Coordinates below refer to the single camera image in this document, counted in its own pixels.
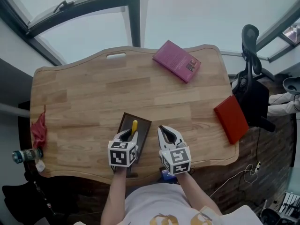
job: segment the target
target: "blue object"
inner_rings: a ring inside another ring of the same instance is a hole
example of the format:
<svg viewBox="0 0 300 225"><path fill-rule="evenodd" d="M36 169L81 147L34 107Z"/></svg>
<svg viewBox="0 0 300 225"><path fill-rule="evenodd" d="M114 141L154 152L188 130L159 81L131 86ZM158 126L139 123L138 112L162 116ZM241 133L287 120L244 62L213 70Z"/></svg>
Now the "blue object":
<svg viewBox="0 0 300 225"><path fill-rule="evenodd" d="M176 178L175 175L171 175L170 172L168 170L162 170L161 171L161 174L163 176L163 179L166 181L166 180L170 180L170 179L174 179Z"/></svg>

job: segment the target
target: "wall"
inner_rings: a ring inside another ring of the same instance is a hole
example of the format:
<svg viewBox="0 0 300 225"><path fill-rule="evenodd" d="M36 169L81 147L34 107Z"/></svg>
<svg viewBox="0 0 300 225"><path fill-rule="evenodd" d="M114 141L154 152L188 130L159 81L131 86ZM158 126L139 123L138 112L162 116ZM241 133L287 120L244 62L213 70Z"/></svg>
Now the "wall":
<svg viewBox="0 0 300 225"><path fill-rule="evenodd" d="M242 56L231 56L231 55L222 55L227 73L238 74L240 71L243 71L246 67L246 62ZM266 60L261 60L262 67L271 71L270 63Z"/></svg>
<svg viewBox="0 0 300 225"><path fill-rule="evenodd" d="M0 103L18 106L28 101L32 77L0 59ZM0 112L0 221L4 225L18 223L4 203L2 186L21 185L26 182L23 164L16 164L11 157L20 149L18 117Z"/></svg>
<svg viewBox="0 0 300 225"><path fill-rule="evenodd" d="M19 38L0 19L0 58L33 76L36 69L53 65Z"/></svg>

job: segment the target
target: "white cloth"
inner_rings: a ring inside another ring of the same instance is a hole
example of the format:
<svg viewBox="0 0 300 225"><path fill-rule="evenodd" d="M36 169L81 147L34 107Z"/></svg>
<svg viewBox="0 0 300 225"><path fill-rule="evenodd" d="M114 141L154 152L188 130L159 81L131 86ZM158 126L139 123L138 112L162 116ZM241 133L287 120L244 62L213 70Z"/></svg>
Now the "white cloth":
<svg viewBox="0 0 300 225"><path fill-rule="evenodd" d="M243 206L224 216L217 215L207 207L204 207L201 211L192 209L181 186L166 183L141 187L132 192L125 200L125 214L125 218L120 225L262 224L248 206Z"/></svg>
<svg viewBox="0 0 300 225"><path fill-rule="evenodd" d="M271 95L269 98L268 116L284 116L292 113L297 113L300 110L300 95L296 95L295 104L294 96L291 93Z"/></svg>

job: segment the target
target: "white t-shirt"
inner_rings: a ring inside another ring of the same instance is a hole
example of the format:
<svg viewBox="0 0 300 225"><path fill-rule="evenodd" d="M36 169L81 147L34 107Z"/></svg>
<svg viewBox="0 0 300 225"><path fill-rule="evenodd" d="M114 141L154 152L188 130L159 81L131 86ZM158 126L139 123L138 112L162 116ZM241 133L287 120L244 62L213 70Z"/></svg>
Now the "white t-shirt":
<svg viewBox="0 0 300 225"><path fill-rule="evenodd" d="M248 207L219 216L212 209L191 208L180 185L158 183L141 187L125 200L119 225L261 225Z"/></svg>

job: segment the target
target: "red cloth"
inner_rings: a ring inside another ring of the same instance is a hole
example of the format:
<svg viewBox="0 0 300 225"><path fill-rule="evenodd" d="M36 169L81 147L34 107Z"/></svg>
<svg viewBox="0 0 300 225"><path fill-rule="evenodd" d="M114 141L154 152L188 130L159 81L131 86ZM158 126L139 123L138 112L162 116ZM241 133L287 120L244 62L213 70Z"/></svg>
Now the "red cloth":
<svg viewBox="0 0 300 225"><path fill-rule="evenodd" d="M45 112L46 106L44 106L44 112L38 117L38 120L35 123L31 123L30 130L34 137L33 147L43 148L46 145L46 135L47 135L47 127L45 124Z"/></svg>

